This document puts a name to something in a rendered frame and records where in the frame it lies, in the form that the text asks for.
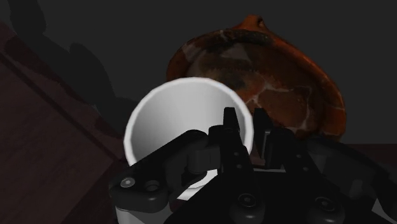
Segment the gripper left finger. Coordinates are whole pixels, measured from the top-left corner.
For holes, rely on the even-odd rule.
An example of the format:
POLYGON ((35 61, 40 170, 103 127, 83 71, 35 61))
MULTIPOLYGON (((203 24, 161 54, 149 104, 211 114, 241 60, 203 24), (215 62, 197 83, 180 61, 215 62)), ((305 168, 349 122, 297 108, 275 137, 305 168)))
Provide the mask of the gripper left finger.
POLYGON ((227 107, 223 124, 212 126, 208 133, 187 130, 125 169, 110 181, 109 195, 118 209, 156 213, 208 171, 219 169, 216 192, 231 207, 241 201, 242 194, 254 193, 243 185, 250 165, 235 109, 227 107))

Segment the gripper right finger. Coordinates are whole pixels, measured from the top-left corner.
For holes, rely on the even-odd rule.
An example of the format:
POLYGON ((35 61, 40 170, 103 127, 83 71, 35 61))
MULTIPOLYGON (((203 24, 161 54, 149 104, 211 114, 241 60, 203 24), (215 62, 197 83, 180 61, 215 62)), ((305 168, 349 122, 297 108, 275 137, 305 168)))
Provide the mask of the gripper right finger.
POLYGON ((253 123, 264 169, 286 171, 303 219, 379 219, 376 204, 397 219, 397 183, 366 155, 324 136, 301 141, 291 130, 275 127, 263 108, 255 108, 253 123))

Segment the white cup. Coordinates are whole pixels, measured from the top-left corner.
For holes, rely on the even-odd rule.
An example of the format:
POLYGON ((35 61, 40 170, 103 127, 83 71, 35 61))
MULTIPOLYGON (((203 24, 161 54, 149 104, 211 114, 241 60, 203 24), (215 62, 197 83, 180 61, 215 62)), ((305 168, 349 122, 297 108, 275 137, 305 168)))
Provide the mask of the white cup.
MULTIPOLYGON (((223 124, 224 109, 234 108, 240 138, 248 155, 253 147, 253 121, 242 99, 230 88, 209 78, 181 78, 153 89, 133 110, 123 140, 129 167, 187 130, 208 133, 223 124)), ((156 213, 124 211, 115 207, 118 224, 261 224, 264 207, 252 166, 245 172, 244 193, 238 204, 226 207, 216 189, 220 170, 207 172, 177 199, 156 213)))

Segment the brown patterned bowl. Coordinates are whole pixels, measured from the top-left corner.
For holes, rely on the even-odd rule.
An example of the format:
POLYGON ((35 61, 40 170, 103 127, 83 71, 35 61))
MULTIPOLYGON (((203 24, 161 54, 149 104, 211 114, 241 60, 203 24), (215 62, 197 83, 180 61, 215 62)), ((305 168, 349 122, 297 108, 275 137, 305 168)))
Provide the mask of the brown patterned bowl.
POLYGON ((336 83, 258 15, 183 44, 169 62, 166 79, 187 77, 225 84, 250 111, 265 109, 276 125, 299 138, 321 134, 339 141, 345 132, 345 104, 336 83))

